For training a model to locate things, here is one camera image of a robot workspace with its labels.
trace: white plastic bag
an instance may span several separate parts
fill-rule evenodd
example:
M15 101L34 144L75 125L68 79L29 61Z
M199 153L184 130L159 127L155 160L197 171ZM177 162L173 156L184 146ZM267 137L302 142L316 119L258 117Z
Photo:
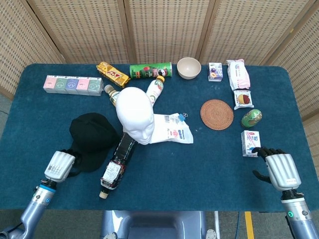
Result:
M250 79L243 59L227 60L228 78L231 89L249 89Z
M194 143L188 125L180 121L179 114L157 115L154 114L154 131L150 143L173 141L177 143Z

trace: woven rattan coaster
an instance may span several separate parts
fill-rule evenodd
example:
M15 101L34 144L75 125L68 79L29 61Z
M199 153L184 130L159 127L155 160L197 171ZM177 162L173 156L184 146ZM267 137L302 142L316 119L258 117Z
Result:
M223 130L233 122L234 113L225 102L210 100L201 107L200 117L207 127L214 130Z

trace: floor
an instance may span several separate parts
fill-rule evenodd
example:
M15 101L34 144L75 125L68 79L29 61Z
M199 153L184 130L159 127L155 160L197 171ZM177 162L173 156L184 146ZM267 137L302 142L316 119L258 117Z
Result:
M0 95L0 137L9 113L11 101ZM19 223L22 210L0 210L0 231ZM207 212L207 228L214 228L214 213ZM319 211L312 212L319 228ZM254 236L256 239L291 239L284 213L252 212ZM222 239L234 239L237 231L238 212L219 212ZM35 239L98 239L102 211L63 211L47 209L35 232ZM246 239L244 213L240 214L238 239Z

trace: pink packaged bread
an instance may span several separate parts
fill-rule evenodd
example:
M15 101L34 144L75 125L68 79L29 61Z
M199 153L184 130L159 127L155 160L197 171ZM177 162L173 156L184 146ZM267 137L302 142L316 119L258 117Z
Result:
M231 89L249 89L250 79L243 59L227 60L228 78Z

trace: bottle cap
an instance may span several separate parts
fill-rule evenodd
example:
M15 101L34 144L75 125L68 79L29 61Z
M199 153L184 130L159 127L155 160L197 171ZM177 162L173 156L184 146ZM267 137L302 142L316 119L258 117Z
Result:
M101 191L99 196L100 196L100 198L106 199L108 197L108 195L109 194L104 193L104 192Z
M165 78L163 76L157 76L156 79L159 79L159 80L161 80L163 82L165 81Z
M110 93L111 93L112 91L114 91L115 89L114 89L114 87L111 86L111 85L106 85L106 86L104 87L104 90L105 90L106 93L110 94Z

